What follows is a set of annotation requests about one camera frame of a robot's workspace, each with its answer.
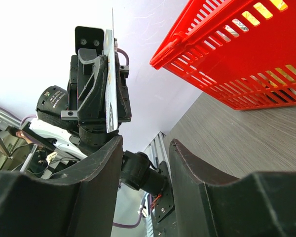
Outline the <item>red plastic shopping basket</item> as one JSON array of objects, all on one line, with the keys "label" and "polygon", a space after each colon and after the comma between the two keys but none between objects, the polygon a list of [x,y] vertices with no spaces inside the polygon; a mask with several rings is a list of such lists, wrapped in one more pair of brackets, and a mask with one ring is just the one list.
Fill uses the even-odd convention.
[{"label": "red plastic shopping basket", "polygon": [[150,60],[235,110],[296,106],[296,0],[190,0]]}]

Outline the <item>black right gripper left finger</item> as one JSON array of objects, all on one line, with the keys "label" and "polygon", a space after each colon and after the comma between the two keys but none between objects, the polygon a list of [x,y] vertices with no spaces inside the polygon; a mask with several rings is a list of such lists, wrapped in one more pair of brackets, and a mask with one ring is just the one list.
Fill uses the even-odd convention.
[{"label": "black right gripper left finger", "polygon": [[46,180],[0,171],[0,237],[109,237],[122,145],[116,136]]}]

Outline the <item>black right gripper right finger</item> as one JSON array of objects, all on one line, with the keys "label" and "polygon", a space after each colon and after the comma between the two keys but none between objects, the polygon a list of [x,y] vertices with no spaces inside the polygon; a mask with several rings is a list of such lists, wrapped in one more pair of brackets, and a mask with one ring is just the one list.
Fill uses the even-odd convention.
[{"label": "black right gripper right finger", "polygon": [[296,237],[296,172],[229,175],[179,140],[169,147],[181,237]]}]

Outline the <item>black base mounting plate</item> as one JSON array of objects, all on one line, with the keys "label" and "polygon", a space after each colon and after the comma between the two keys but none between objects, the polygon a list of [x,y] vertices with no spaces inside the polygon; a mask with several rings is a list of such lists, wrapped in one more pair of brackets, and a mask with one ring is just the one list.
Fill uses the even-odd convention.
[{"label": "black base mounting plate", "polygon": [[170,169],[162,161],[157,170],[150,169],[148,191],[152,194],[150,203],[151,226],[147,227],[148,237],[177,237],[177,218]]}]

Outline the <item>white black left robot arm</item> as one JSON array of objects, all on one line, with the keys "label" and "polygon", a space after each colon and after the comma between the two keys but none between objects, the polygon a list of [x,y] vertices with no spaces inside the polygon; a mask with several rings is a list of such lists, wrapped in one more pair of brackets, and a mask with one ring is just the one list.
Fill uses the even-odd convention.
[{"label": "white black left robot arm", "polygon": [[[131,120],[126,79],[128,66],[119,62],[118,49],[113,58],[94,49],[81,48],[71,59],[67,90],[49,87],[37,103],[37,117],[50,125],[66,130],[70,142],[88,160],[98,160],[107,143],[118,136],[119,126]],[[99,193],[112,197],[119,183],[152,196],[163,194],[168,177],[141,152],[120,152],[117,168],[110,168],[99,180]]]}]

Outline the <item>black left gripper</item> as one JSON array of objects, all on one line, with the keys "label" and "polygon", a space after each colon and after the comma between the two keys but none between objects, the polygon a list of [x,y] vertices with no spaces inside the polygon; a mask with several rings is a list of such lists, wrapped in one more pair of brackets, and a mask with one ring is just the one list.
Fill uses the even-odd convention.
[{"label": "black left gripper", "polygon": [[[116,99],[118,123],[130,122],[132,113],[126,79],[129,66],[121,65],[115,53]],[[68,108],[61,112],[61,119],[79,123],[106,122],[105,93],[108,76],[106,55],[98,55],[94,49],[81,48],[71,57],[68,82]]]}]

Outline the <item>white gold credit card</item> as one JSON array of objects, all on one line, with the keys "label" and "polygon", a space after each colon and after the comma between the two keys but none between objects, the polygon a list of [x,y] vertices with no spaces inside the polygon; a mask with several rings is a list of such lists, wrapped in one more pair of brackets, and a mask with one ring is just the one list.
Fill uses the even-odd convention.
[{"label": "white gold credit card", "polygon": [[104,54],[108,60],[107,84],[105,90],[105,109],[106,109],[106,130],[107,133],[118,129],[117,111],[117,88],[116,88],[116,66],[115,66],[115,39],[113,8],[111,9],[109,28],[106,29],[104,38]]}]

